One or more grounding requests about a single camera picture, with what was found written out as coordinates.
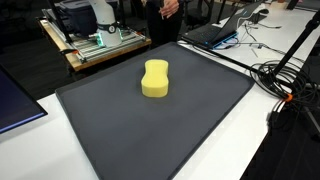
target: person's hand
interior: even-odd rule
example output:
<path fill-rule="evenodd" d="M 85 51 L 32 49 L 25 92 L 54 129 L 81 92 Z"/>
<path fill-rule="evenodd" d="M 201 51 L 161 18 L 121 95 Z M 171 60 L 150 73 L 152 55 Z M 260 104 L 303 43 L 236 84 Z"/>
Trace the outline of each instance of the person's hand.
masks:
<path fill-rule="evenodd" d="M 160 9 L 162 17 L 169 18 L 179 9 L 178 0 L 164 0 L 164 6 Z"/>

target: table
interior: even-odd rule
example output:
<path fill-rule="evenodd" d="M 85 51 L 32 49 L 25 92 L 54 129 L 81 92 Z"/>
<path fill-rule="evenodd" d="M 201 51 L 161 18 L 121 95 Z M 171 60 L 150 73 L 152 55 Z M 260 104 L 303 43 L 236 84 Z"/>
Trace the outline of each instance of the table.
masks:
<path fill-rule="evenodd" d="M 43 31 L 46 34 L 48 34 L 48 36 L 52 39 L 52 41 L 57 45 L 59 50 L 69 49 L 67 44 L 59 37 L 59 35 L 53 30 L 53 28 L 48 24 L 48 22 L 46 20 L 41 20 L 39 22 L 39 24 L 40 24 L 41 28 L 43 29 Z M 141 41 L 141 43 L 139 43 L 139 44 L 135 44 L 133 46 L 129 46 L 128 48 L 112 52 L 110 54 L 104 55 L 104 56 L 102 56 L 96 60 L 93 60 L 93 61 L 81 63 L 80 60 L 77 58 L 77 56 L 75 56 L 74 54 L 71 54 L 71 53 L 66 54 L 66 60 L 67 60 L 68 64 L 71 66 L 71 68 L 77 72 L 77 71 L 89 68 L 93 65 L 110 60 L 112 58 L 118 57 L 120 55 L 123 55 L 123 54 L 129 53 L 129 52 L 132 52 L 134 50 L 146 47 L 150 44 L 151 44 L 151 40 L 149 38 L 146 38 L 145 41 Z"/>
<path fill-rule="evenodd" d="M 268 17 L 261 23 L 278 24 L 278 21 L 280 23 L 287 21 L 290 24 L 292 15 L 296 16 L 298 22 L 302 22 L 299 19 L 308 19 L 313 15 L 312 12 L 300 10 L 292 12 L 274 10 L 274 12 L 282 19 L 279 20 L 272 15 L 270 18 L 273 17 L 273 21 L 267 21 Z M 299 29 L 303 27 L 296 32 L 287 32 L 290 28 L 286 26 L 287 23 L 281 24 L 284 27 L 277 33 L 270 31 L 270 36 L 272 38 L 292 36 L 289 39 L 295 40 L 301 32 Z M 256 38 L 259 40 L 268 40 L 263 38 L 263 33 L 258 31 L 252 33 L 256 33 Z M 319 29 L 314 33 L 310 37 L 318 38 Z M 291 42 L 277 45 L 277 43 L 268 44 L 272 43 L 269 40 L 266 44 L 285 51 L 293 43 Z M 306 59 L 313 45 L 314 43 L 305 43 L 304 48 L 299 50 L 299 57 Z M 221 53 L 237 57 L 248 65 L 260 61 L 258 58 L 243 57 L 244 55 L 254 57 L 248 46 L 243 45 L 241 49 L 245 52 L 241 52 L 238 48 Z M 224 60 L 210 58 L 247 73 L 244 69 Z M 268 131 L 267 116 L 277 101 L 278 99 L 269 96 L 255 85 L 205 140 L 174 179 L 239 179 Z M 39 100 L 39 103 L 48 111 L 48 116 L 0 136 L 0 179 L 98 179 L 56 96 L 50 95 Z"/>

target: electronic equipment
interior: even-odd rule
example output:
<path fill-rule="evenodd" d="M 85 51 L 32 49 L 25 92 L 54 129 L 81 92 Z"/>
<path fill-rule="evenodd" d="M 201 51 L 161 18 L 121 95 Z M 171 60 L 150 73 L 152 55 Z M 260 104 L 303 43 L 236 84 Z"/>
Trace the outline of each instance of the electronic equipment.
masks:
<path fill-rule="evenodd" d="M 203 46 L 204 48 L 214 49 L 222 42 L 235 37 L 237 35 L 238 26 L 244 22 L 244 19 L 249 19 L 253 11 L 261 3 L 262 1 L 258 1 L 235 10 L 222 28 L 205 25 L 183 34 L 181 39 L 191 44 Z"/>
<path fill-rule="evenodd" d="M 0 133 L 45 115 L 47 112 L 0 65 Z"/>

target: robotic arm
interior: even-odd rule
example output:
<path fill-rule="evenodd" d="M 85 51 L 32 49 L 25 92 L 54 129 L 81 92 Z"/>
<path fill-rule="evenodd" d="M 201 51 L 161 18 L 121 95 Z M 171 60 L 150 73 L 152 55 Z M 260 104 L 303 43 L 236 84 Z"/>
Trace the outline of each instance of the robotic arm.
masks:
<path fill-rule="evenodd" d="M 121 44 L 120 29 L 114 18 L 112 7 L 105 0 L 88 0 L 97 18 L 97 41 L 101 47 Z"/>

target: sponge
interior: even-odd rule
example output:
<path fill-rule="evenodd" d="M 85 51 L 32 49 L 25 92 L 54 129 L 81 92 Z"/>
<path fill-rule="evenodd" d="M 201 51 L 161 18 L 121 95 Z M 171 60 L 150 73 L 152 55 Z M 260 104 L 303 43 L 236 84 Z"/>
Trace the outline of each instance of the sponge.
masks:
<path fill-rule="evenodd" d="M 145 63 L 146 73 L 141 80 L 142 94 L 147 97 L 164 97 L 168 93 L 168 62 L 160 59 Z"/>

